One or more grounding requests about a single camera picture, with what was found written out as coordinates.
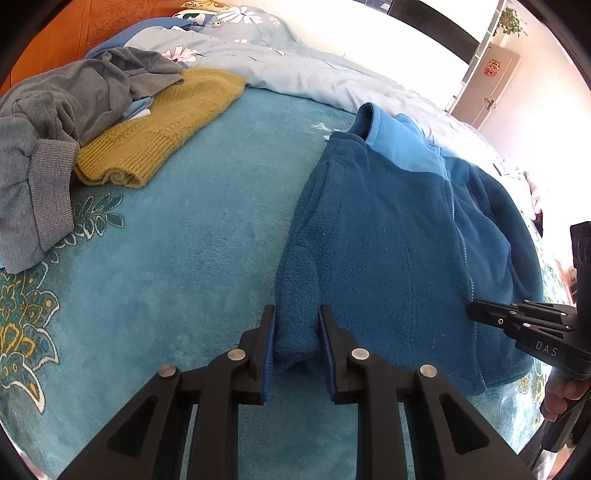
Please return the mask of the person's right hand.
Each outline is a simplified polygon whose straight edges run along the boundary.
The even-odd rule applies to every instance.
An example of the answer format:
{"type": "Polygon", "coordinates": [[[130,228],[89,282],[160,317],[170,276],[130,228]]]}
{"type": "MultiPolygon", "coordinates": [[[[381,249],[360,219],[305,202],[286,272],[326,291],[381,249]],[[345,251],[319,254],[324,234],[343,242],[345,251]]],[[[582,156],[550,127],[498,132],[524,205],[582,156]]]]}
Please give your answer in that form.
{"type": "Polygon", "coordinates": [[[541,414],[555,422],[569,409],[570,401],[579,401],[590,389],[590,380],[576,380],[567,377],[560,370],[553,368],[545,386],[545,397],[541,404],[541,414]]]}

